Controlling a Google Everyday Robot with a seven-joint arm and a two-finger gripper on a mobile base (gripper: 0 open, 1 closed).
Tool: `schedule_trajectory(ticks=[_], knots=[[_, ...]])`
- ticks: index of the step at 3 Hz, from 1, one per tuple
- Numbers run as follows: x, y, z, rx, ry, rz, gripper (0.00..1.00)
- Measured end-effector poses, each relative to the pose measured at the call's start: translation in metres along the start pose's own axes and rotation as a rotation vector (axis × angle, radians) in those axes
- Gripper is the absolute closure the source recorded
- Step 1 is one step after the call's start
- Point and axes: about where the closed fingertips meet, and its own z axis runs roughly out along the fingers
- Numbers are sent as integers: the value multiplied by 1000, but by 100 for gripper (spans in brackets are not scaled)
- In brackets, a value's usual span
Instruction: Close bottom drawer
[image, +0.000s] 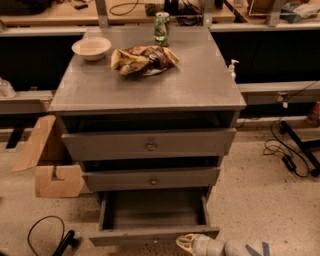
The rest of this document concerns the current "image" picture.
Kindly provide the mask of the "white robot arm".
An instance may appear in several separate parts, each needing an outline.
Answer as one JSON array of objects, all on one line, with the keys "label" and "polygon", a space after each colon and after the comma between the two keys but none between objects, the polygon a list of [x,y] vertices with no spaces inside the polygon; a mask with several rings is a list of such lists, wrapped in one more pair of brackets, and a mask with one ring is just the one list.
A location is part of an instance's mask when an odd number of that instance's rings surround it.
[{"label": "white robot arm", "polygon": [[192,256],[251,256],[246,246],[238,240],[224,242],[204,234],[179,236],[176,244]]}]

